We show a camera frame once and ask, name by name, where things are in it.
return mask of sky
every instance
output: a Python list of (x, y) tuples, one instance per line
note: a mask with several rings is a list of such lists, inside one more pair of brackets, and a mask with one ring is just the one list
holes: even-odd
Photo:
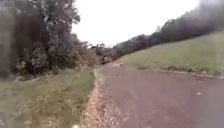
[(167, 20), (198, 6), (199, 0), (76, 0), (81, 22), (72, 32), (81, 41), (113, 46), (149, 35)]

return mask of tree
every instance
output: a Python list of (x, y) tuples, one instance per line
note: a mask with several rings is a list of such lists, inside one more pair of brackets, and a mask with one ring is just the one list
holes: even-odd
[(41, 74), (77, 65), (78, 53), (70, 41), (73, 23), (80, 17), (73, 0), (14, 0), (17, 22), (13, 31), (13, 66), (21, 74)]

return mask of green grass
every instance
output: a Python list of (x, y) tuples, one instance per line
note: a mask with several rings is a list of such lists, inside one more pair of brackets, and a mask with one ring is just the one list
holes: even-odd
[(122, 60), (131, 66), (176, 68), (179, 70), (224, 74), (224, 32), (155, 46), (127, 55)]
[(71, 128), (94, 88), (92, 71), (67, 70), (26, 82), (0, 83), (0, 112), (9, 127)]

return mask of dirt path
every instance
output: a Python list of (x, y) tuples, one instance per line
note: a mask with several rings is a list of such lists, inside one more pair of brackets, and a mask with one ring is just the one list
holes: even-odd
[(112, 128), (224, 128), (224, 80), (117, 65), (99, 72), (119, 109)]

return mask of treeline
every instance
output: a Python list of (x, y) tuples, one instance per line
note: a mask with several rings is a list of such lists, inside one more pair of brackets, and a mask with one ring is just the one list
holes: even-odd
[(224, 27), (224, 2), (203, 0), (198, 8), (186, 12), (177, 19), (168, 20), (164, 26), (151, 35), (139, 35), (113, 48), (117, 59), (125, 54), (148, 47), (181, 41), (205, 35)]
[(102, 62), (101, 46), (89, 48), (75, 34), (74, 0), (0, 0), (0, 76), (46, 72)]

